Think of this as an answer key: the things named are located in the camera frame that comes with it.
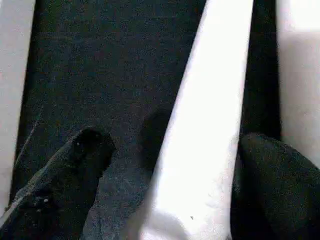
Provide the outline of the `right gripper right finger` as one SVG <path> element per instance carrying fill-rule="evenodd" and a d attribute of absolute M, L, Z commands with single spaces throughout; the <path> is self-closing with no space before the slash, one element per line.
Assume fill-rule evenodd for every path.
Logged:
<path fill-rule="evenodd" d="M 317 240 L 320 170 L 294 148 L 263 134 L 240 138 L 231 209 L 234 240 Z"/>

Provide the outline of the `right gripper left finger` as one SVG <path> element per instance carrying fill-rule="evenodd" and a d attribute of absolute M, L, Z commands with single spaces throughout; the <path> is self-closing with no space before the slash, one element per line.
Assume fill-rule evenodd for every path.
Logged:
<path fill-rule="evenodd" d="M 115 149 L 107 132 L 79 131 L 16 193 L 0 218 L 0 238 L 80 239 Z"/>

